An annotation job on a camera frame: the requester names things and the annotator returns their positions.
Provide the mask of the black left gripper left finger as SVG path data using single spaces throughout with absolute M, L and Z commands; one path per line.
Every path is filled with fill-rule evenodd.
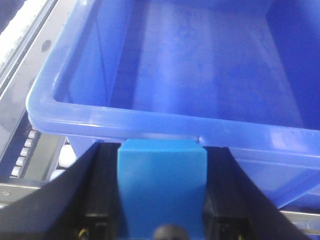
M 71 167 L 0 211 L 3 240 L 115 240 L 122 216 L 118 143 L 93 144 Z

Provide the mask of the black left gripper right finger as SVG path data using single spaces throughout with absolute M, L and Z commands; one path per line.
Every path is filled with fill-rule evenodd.
M 307 240 L 251 181 L 227 147 L 205 147 L 206 240 Z

